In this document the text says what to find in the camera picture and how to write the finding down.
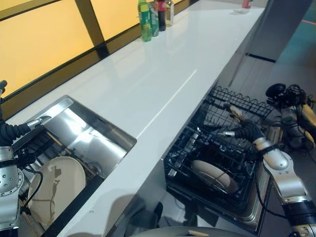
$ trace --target plate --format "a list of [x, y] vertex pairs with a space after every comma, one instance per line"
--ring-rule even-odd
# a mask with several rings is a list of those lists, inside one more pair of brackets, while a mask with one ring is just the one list
[[193, 160], [191, 168], [210, 186], [215, 185], [229, 194], [238, 190], [237, 183], [227, 173], [212, 164], [202, 160]]
[[[81, 164], [71, 157], [57, 157], [40, 170], [43, 182], [28, 206], [33, 218], [49, 226], [85, 187], [85, 172]], [[40, 182], [36, 174], [31, 181], [28, 198]]]

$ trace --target wire rack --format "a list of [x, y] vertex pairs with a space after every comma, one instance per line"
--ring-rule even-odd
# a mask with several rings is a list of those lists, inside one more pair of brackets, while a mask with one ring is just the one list
[[[239, 126], [225, 109], [228, 103], [242, 110], [256, 124], [273, 110], [264, 102], [259, 103], [220, 86], [213, 88], [166, 155], [165, 172], [169, 183], [193, 190], [205, 198], [245, 206], [259, 162], [248, 141], [218, 134]], [[221, 169], [237, 183], [238, 189], [228, 193], [215, 183], [210, 183], [192, 170], [193, 160], [202, 160]]]

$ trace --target robotic arm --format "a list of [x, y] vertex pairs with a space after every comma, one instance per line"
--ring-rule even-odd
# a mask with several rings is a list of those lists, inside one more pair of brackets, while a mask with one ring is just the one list
[[[6, 81], [0, 82], [0, 96], [4, 93], [6, 85]], [[24, 182], [24, 175], [18, 168], [21, 164], [20, 158], [15, 159], [13, 156], [11, 148], [13, 141], [48, 119], [50, 119], [49, 116], [44, 116], [28, 123], [12, 126], [3, 120], [0, 106], [0, 235], [1, 231], [18, 228], [18, 195]]]
[[316, 207], [294, 172], [292, 158], [268, 141], [256, 124], [243, 117], [237, 108], [231, 106], [230, 109], [243, 127], [222, 135], [247, 139], [261, 153], [265, 169], [273, 178], [285, 216], [292, 226], [291, 236], [316, 237]]

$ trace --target red bottle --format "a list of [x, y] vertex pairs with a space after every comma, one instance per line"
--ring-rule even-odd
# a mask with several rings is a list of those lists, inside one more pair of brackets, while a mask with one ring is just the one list
[[164, 31], [166, 29], [166, 1], [158, 0], [158, 20], [159, 20], [159, 31]]

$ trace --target kitchen counter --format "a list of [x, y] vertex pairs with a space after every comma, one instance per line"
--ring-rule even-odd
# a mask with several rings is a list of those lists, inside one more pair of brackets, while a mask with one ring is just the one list
[[59, 236], [110, 230], [264, 10], [240, 6], [200, 0], [151, 42], [133, 41], [7, 121], [69, 95], [137, 139]]

